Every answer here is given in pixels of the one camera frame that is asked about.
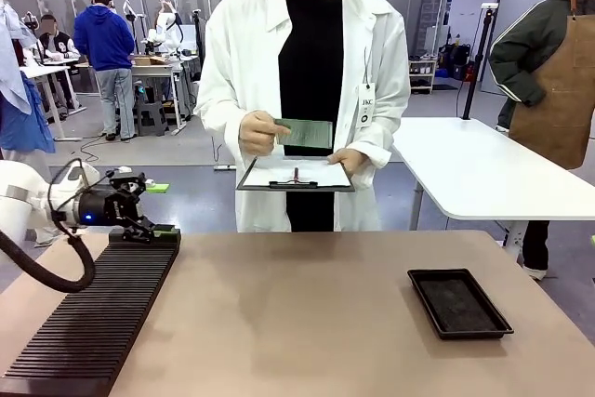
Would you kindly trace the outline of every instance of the brown table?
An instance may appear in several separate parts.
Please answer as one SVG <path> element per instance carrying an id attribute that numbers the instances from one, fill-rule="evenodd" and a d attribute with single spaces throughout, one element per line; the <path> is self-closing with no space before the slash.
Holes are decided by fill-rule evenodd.
<path id="1" fill-rule="evenodd" d="M 97 255 L 103 235 L 86 235 Z M 593 397 L 595 348 L 480 232 L 183 236 L 113 397 Z M 41 263 L 75 278 L 61 243 Z M 516 333 L 434 335 L 406 272 L 471 270 Z M 5 371 L 63 295 L 0 295 Z"/>

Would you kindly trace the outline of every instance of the black and white jacket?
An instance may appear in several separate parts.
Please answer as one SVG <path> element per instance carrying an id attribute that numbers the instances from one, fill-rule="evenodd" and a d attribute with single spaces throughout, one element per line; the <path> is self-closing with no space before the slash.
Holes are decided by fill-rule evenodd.
<path id="1" fill-rule="evenodd" d="M 41 36 L 39 36 L 39 46 L 44 49 L 44 53 L 47 52 L 47 49 L 49 47 L 49 39 L 51 39 L 49 33 L 44 33 Z M 64 55 L 64 58 L 70 59 L 81 57 L 81 54 L 74 46 L 73 40 L 66 33 L 58 32 L 54 36 L 54 47 L 56 48 L 56 51 L 59 51 Z"/>

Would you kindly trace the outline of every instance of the white paper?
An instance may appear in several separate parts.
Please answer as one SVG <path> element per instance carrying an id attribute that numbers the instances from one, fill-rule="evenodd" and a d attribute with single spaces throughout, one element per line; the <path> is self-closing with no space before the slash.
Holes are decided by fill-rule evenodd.
<path id="1" fill-rule="evenodd" d="M 266 186 L 272 181 L 293 180 L 296 168 L 300 182 L 316 181 L 320 188 L 351 186 L 341 164 L 329 165 L 325 158 L 317 160 L 285 157 L 258 158 L 250 170 L 244 186 Z"/>

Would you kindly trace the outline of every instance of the plastic tray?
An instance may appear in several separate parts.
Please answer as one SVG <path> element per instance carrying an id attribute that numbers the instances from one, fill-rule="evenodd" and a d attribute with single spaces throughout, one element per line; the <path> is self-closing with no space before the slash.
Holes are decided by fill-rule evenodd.
<path id="1" fill-rule="evenodd" d="M 469 270 L 407 274 L 441 339 L 502 338 L 514 333 Z"/>

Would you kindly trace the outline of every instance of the blue cloth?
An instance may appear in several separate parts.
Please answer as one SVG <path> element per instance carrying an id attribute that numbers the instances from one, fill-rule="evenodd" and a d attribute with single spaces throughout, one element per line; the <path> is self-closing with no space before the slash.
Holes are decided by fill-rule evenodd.
<path id="1" fill-rule="evenodd" d="M 104 5 L 92 5 L 78 15 L 73 41 L 98 72 L 132 67 L 128 59 L 134 51 L 132 33 L 126 21 Z"/>
<path id="2" fill-rule="evenodd" d="M 0 96 L 0 148 L 7 151 L 43 152 L 56 151 L 52 134 L 42 112 L 41 96 L 35 84 L 23 72 L 20 77 L 25 85 L 27 100 L 31 104 L 31 114 L 21 112 Z"/>

